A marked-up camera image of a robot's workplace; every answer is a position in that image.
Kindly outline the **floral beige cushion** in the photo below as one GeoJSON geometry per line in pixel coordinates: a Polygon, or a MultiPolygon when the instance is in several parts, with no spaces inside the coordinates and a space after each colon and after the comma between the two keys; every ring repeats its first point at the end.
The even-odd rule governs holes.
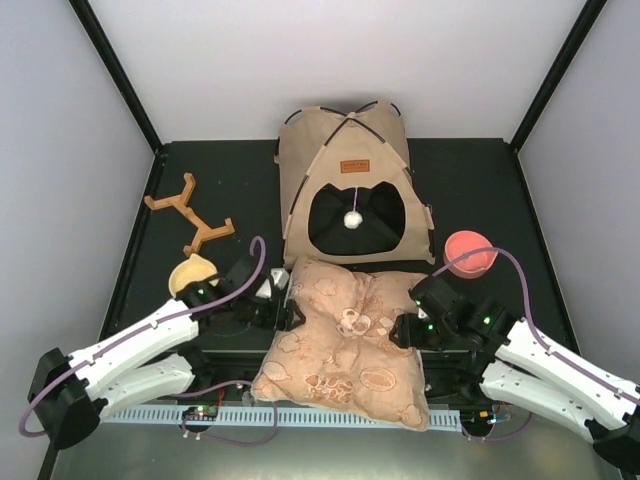
{"type": "Polygon", "coordinates": [[[299,258],[290,297],[305,322],[275,335],[252,395],[426,430],[430,412],[421,356],[389,338],[401,315],[416,312],[409,292],[423,278],[401,271],[351,272],[299,258]]]}

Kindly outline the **yellow pet bowl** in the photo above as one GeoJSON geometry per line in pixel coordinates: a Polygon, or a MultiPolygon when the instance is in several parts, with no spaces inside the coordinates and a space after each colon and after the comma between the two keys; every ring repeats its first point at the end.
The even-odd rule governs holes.
{"type": "Polygon", "coordinates": [[[216,287],[219,272],[214,263],[193,253],[173,269],[168,279],[168,289],[171,296],[176,298],[189,284],[201,281],[216,287]]]}

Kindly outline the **beige fabric pet tent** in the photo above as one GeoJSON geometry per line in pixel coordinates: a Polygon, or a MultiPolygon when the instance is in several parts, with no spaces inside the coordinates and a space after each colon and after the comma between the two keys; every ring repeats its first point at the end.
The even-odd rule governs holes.
{"type": "Polygon", "coordinates": [[[434,263],[432,211],[413,188],[394,104],[374,101],[349,113],[300,109],[282,125],[274,161],[285,265],[303,256],[434,263]]]}

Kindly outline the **wooden bowl stand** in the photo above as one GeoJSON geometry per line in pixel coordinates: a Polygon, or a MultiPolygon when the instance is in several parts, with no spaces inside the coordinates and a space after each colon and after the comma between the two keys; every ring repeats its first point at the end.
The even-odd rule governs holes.
{"type": "Polygon", "coordinates": [[[205,242],[218,238],[230,236],[235,233],[235,227],[231,218],[227,217],[224,224],[218,227],[209,226],[198,214],[189,206],[192,193],[196,187],[196,180],[192,173],[186,172],[183,175],[184,187],[179,194],[160,199],[154,199],[150,195],[143,197],[144,204],[152,211],[171,208],[179,212],[196,229],[191,242],[183,247],[186,257],[198,254],[205,242]]]}

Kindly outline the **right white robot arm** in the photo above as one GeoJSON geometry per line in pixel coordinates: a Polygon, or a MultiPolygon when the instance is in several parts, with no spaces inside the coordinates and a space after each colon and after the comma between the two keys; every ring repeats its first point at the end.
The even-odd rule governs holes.
{"type": "Polygon", "coordinates": [[[555,342],[526,318],[490,299],[472,302],[444,280],[427,277],[409,292],[413,313],[389,335],[399,348],[471,356],[454,379],[457,396],[505,402],[553,421],[591,444],[621,471],[639,472],[639,386],[555,342]]]}

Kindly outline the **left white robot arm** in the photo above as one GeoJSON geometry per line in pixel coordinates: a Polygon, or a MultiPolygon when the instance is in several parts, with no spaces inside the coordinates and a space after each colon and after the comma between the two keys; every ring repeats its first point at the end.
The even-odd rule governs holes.
{"type": "Polygon", "coordinates": [[[207,397],[215,376],[192,340],[216,315],[249,328],[289,332],[306,318],[283,268],[246,256],[226,273],[191,255],[169,276],[171,297],[155,312],[103,341],[37,364],[27,400],[52,446],[77,445],[110,416],[164,396],[207,397]]]}

